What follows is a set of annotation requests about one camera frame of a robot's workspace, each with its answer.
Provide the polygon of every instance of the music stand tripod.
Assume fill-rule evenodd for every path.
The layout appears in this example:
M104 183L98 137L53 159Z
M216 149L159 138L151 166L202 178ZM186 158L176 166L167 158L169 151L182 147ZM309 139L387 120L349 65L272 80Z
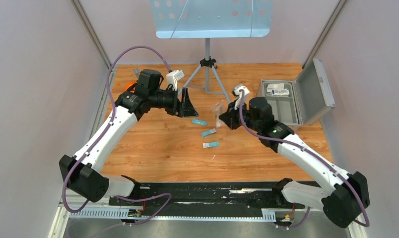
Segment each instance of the music stand tripod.
M216 95L224 95L226 97L227 102L230 103L231 101L230 101L229 95L227 95L227 92L224 89L223 83L221 82L220 77L218 76L217 71L215 70L217 68L217 65L214 66L214 64L216 62L217 61L215 59L211 59L211 57L210 57L210 38L206 38L205 39L205 58L200 61L197 69L193 72L193 74L186 81L183 88L185 88L185 87L199 88L199 89L203 89L206 93L216 94ZM204 85L204 87L190 86L189 83L191 82L191 80L195 77L195 75L199 72L199 70L202 67L205 67L205 85ZM209 70L210 70L210 68L213 71L214 76L217 79L217 82L220 85L221 90L223 91L222 93L210 91L210 85L209 85Z

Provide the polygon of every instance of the white wall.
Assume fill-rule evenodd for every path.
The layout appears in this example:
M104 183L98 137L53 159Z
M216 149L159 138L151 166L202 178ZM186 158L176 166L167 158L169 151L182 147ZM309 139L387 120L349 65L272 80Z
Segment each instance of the white wall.
M71 3L0 0L0 238L44 238L106 75Z
M80 0L103 47L113 61L135 45L157 49L169 63L199 63L204 39L159 39L147 0ZM211 40L218 62L304 63L338 0L274 0L271 29L259 38ZM151 52L138 50L120 63L161 63Z
M334 160L368 179L368 237L399 237L399 0L351 0L317 57L337 104L322 121Z

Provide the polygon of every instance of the open box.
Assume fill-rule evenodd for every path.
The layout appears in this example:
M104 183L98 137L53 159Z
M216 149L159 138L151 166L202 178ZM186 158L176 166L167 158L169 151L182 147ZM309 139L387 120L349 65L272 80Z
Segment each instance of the open box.
M272 96L269 84L284 83L288 96ZM274 118L293 130L312 125L335 107L322 61L313 59L294 81L261 80L257 97L265 97L272 107Z

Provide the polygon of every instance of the transparent plastic wrapper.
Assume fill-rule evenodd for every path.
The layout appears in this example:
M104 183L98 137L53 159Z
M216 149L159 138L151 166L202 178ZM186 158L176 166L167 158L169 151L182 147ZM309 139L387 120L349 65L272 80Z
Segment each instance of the transparent plastic wrapper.
M224 122L220 120L218 117L224 113L223 109L223 100L218 102L214 107L211 108L212 112L215 114L215 128L219 128L224 125Z

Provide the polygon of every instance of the wooden tabletop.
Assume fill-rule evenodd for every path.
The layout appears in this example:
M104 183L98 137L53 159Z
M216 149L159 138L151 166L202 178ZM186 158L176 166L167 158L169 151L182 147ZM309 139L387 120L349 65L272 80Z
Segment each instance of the wooden tabletop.
M171 65L172 69L182 69L186 75L179 87L197 66ZM162 65L120 65L113 87L114 99L124 92L130 81L136 80L133 74L136 67L140 70L158 70L164 76L167 74ZM240 83L251 91L251 98L255 96L261 79L294 80L301 70L299 63L255 63L219 64L217 72L233 100L230 92ZM199 71L190 85L204 85L204 69ZM212 73L210 88L220 91ZM312 180L297 165L263 146L242 127L229 130L223 126L217 129L217 133L201 137L201 132L215 127L211 108L224 100L224 96L207 94L196 88L189 88L189 96L199 112L198 119L207 121L208 126L192 124L192 118L167 115L163 109L152 109L123 136L109 156L102 173L127 175L137 181ZM297 134L306 144L332 161L319 122L313 126L301 127ZM212 141L219 141L220 146L202 148L202 143Z

